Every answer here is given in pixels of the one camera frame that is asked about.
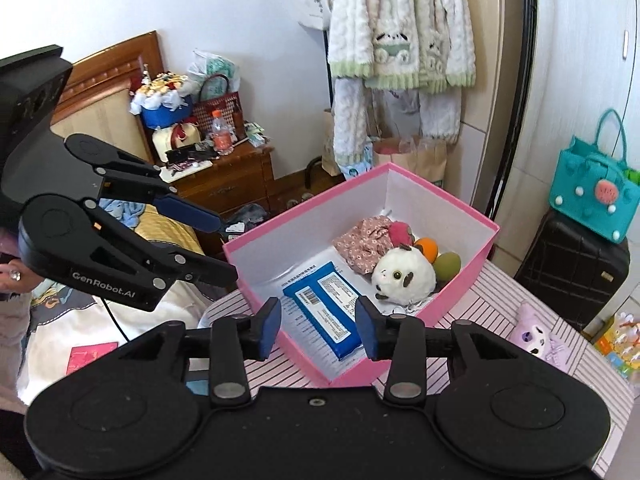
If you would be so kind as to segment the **person left hand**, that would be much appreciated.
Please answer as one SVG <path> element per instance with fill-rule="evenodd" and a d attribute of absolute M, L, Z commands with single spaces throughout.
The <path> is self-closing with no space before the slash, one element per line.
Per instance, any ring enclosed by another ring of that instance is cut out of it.
<path fill-rule="evenodd" d="M 8 263 L 2 263 L 0 273 L 1 300 L 6 301 L 16 296 L 30 294 L 42 282 L 43 278 L 25 266 L 20 259 L 12 259 Z"/>

